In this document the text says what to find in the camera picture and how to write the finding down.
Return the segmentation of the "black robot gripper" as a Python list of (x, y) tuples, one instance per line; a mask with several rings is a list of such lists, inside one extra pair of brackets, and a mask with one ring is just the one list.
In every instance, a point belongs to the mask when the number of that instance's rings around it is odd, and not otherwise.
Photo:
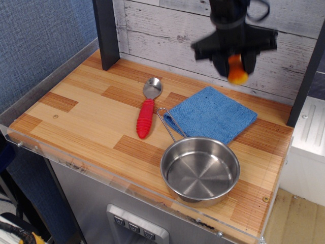
[(278, 31), (242, 23), (232, 29), (217, 29), (191, 44), (195, 59), (212, 57), (214, 67), (223, 77), (229, 75), (227, 55), (241, 54), (244, 71), (250, 75), (254, 72), (256, 56), (263, 51), (277, 49)]

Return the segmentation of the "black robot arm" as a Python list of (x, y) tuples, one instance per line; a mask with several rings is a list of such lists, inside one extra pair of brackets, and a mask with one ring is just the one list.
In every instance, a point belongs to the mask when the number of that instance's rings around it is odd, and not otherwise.
[(220, 76), (232, 81), (253, 73), (257, 56), (277, 48), (276, 30), (246, 23), (247, 19), (260, 22), (269, 16), (270, 4), (260, 3), (267, 8), (265, 14), (251, 17), (247, 12), (250, 1), (210, 1), (210, 20), (216, 30), (191, 44), (195, 59), (209, 59)]

